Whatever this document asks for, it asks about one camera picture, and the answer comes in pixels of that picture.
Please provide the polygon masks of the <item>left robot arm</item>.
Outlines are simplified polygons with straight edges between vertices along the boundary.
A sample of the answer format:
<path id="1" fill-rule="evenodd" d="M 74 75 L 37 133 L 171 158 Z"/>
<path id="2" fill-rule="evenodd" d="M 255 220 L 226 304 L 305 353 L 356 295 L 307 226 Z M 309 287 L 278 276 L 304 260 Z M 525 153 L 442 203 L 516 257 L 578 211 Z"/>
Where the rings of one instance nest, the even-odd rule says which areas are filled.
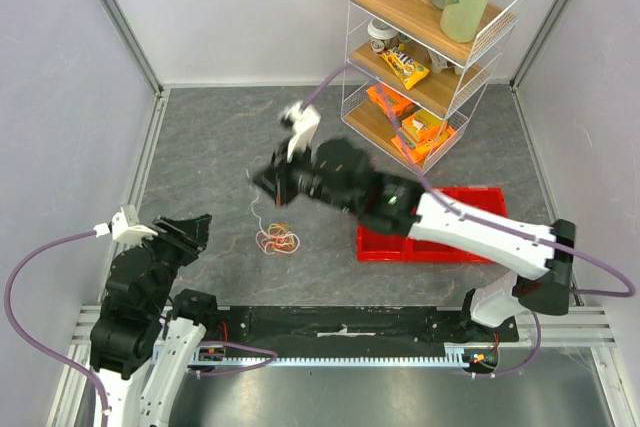
<path id="1" fill-rule="evenodd" d="M 98 320 L 90 332 L 90 365 L 105 390 L 109 426 L 166 426 L 188 364 L 219 329 L 215 296 L 171 293 L 178 271 L 206 249 L 212 217 L 140 223 L 127 205 L 110 233 L 124 245 L 111 263 Z"/>

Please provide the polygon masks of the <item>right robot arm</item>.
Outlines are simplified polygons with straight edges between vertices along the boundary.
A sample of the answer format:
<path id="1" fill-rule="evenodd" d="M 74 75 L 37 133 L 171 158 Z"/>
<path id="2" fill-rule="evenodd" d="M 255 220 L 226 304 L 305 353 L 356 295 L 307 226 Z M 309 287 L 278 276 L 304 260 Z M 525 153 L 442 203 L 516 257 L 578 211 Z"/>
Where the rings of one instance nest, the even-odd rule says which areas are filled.
<path id="1" fill-rule="evenodd" d="M 524 311 L 564 316 L 576 227 L 519 223 L 458 201 L 409 178 L 374 168 L 369 155 L 345 138 L 290 152 L 281 144 L 251 182 L 283 207 L 305 195 L 355 217 L 380 235 L 452 247 L 507 268 L 502 278 L 470 290 L 458 315 L 467 339 L 483 339 Z"/>

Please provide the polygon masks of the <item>red three-compartment bin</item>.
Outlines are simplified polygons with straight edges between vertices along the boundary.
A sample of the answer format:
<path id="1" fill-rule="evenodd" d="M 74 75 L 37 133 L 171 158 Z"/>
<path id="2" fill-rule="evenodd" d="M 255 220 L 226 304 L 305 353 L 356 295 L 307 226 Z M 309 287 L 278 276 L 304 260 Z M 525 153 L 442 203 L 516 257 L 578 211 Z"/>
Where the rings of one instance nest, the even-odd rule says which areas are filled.
<path id="1" fill-rule="evenodd" d="M 507 207 L 499 187 L 441 187 L 455 200 L 506 217 Z M 357 230 L 359 262 L 396 263 L 490 263 L 489 259 L 444 244 L 375 233 L 362 225 Z"/>

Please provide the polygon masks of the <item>orange snack pack upper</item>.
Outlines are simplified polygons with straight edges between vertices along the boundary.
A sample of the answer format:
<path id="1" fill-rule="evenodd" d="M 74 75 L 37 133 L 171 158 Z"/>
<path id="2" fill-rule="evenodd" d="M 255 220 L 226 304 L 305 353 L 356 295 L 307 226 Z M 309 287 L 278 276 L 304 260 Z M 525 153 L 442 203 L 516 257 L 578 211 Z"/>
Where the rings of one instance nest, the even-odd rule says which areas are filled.
<path id="1" fill-rule="evenodd" d="M 366 89 L 369 100 L 389 118 L 401 118 L 411 112 L 415 104 L 385 84 L 377 83 Z"/>

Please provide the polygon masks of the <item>orange snack box stack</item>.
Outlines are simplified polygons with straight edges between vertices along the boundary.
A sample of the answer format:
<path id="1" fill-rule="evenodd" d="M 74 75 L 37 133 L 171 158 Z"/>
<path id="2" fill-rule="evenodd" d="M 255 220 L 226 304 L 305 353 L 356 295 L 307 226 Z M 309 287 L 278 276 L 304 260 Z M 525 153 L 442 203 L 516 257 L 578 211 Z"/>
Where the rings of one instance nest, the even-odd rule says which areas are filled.
<path id="1" fill-rule="evenodd" d="M 411 162 L 421 164 L 454 135 L 455 129 L 447 121 L 417 109 L 401 121 L 391 142 Z"/>

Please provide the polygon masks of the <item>yellow candy bag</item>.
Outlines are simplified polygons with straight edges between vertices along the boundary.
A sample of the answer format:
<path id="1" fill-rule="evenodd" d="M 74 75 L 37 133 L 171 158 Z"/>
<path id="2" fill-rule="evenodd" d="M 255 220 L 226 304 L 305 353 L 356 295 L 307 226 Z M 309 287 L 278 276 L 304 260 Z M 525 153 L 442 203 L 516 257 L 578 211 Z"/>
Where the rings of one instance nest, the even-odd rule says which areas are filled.
<path id="1" fill-rule="evenodd" d="M 413 89 L 424 80 L 430 70 L 398 47 L 384 49 L 380 53 L 382 60 L 391 68 L 406 90 Z"/>

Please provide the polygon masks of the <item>white lidded cup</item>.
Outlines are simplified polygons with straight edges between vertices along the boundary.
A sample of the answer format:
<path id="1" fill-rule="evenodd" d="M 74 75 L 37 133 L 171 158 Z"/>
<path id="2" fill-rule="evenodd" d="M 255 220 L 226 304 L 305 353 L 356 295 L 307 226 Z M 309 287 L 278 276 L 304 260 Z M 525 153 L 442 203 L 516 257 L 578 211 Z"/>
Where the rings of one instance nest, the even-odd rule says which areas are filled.
<path id="1" fill-rule="evenodd" d="M 378 18 L 369 21 L 367 33 L 370 47 L 376 54 L 398 45 L 398 31 Z"/>

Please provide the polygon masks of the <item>white object on shelf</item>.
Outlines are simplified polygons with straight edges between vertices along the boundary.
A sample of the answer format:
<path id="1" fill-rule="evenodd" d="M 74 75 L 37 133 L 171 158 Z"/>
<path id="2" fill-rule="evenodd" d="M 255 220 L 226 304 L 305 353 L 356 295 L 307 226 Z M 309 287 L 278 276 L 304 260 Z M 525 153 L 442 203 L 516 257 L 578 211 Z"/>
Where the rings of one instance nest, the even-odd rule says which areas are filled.
<path id="1" fill-rule="evenodd" d="M 464 69 L 448 60 L 444 56 L 436 53 L 433 50 L 427 50 L 427 55 L 430 62 L 430 70 L 434 73 L 441 73 L 443 70 L 452 69 L 457 76 L 461 76 Z"/>

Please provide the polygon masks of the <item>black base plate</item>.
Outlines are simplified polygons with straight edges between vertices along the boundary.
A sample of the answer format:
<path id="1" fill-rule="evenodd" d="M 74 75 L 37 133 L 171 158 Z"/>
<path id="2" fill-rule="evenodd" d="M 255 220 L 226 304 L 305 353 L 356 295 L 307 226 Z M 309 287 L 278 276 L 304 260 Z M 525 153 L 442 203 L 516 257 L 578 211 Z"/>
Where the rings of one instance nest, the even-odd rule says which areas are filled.
<path id="1" fill-rule="evenodd" d="M 386 358 L 441 356 L 447 343 L 516 343 L 519 334 L 513 317 L 490 328 L 434 306 L 232 306 L 218 310 L 204 339 L 281 358 Z"/>

